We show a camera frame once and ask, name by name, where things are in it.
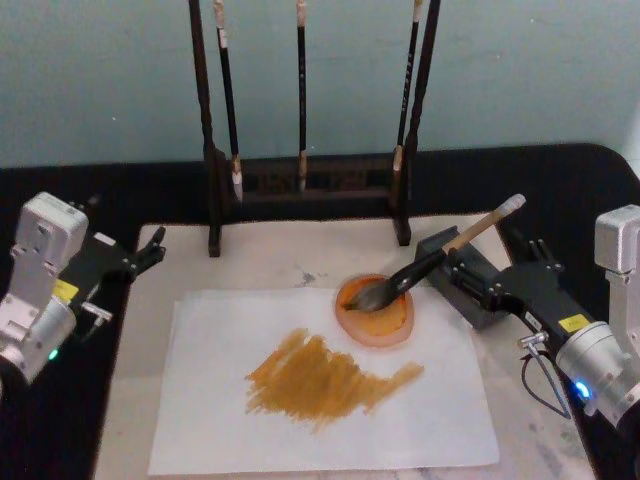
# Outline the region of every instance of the white tabletop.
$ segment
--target white tabletop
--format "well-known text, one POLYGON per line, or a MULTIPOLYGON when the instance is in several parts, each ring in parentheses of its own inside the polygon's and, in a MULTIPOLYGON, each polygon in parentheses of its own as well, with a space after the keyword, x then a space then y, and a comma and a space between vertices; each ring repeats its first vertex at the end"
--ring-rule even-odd
MULTIPOLYGON (((405 248, 397 247, 389 220, 231 225, 223 229, 222 256, 217 259, 207 255, 208 227, 169 226, 163 242, 167 247, 164 262, 139 277, 131 288, 95 478, 148 478, 173 305, 187 291, 302 285, 336 288, 356 273, 392 273, 413 259, 420 239, 451 225, 464 228, 477 218, 413 218, 412 244, 405 248)), ((140 243, 146 243, 156 228, 145 226, 140 243)), ((495 229, 482 234, 474 244, 498 268, 508 265, 495 229)), ((273 473, 233 478, 595 478, 574 423, 539 405, 520 383, 522 351, 516 340, 528 333, 515 317, 482 332, 472 332, 500 448, 500 461, 495 465, 397 472, 273 473)), ((533 365, 528 379, 536 392, 553 401, 544 376, 533 365)))

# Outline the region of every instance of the yellow label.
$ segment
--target yellow label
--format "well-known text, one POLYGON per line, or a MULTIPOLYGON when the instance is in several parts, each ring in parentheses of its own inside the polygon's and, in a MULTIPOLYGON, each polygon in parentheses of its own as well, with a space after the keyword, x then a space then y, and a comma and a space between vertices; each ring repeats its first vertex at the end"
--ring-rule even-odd
POLYGON ((56 284, 53 287, 53 294, 64 303, 69 303, 73 297, 76 296, 76 293, 78 293, 78 287, 75 285, 63 282, 62 280, 56 280, 56 284))
POLYGON ((560 320, 560 326, 565 329, 567 333, 573 333, 581 328, 589 325, 589 320, 579 313, 578 315, 574 315, 573 317, 567 317, 560 320))

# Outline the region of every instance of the light blue wall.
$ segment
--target light blue wall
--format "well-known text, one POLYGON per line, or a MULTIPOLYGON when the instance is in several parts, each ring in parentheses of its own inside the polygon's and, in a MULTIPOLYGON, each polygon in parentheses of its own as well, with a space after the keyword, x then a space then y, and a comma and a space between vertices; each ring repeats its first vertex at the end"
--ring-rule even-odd
MULTIPOLYGON (((413 1, 307 3, 310 154, 390 152, 413 1)), ((295 0, 226 7, 241 155, 295 155, 295 0)), ((638 0, 443 0, 420 148, 592 141, 639 155, 639 32, 638 0)), ((200 155, 186 1, 0 0, 0 166, 200 155)))

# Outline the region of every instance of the white paper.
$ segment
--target white paper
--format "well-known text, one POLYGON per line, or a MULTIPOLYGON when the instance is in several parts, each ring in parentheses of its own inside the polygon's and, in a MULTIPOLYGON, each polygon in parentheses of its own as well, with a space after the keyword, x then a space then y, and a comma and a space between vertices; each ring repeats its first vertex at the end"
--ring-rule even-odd
POLYGON ((333 314, 335 290, 209 291, 176 308, 150 475, 382 470, 498 461, 468 326, 431 287, 412 290, 416 322, 390 350, 362 347, 333 314), (245 376, 293 329, 325 337, 366 371, 425 367, 374 416, 356 411, 320 433, 279 414, 246 414, 245 376))

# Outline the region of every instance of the blue led light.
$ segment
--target blue led light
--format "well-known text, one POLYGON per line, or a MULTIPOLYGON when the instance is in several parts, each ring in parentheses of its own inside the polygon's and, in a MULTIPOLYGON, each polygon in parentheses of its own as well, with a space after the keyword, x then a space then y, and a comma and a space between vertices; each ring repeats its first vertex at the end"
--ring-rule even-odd
POLYGON ((576 388, 578 389, 578 392, 580 392, 582 398, 589 398, 591 396, 591 392, 584 383, 576 382, 576 388))

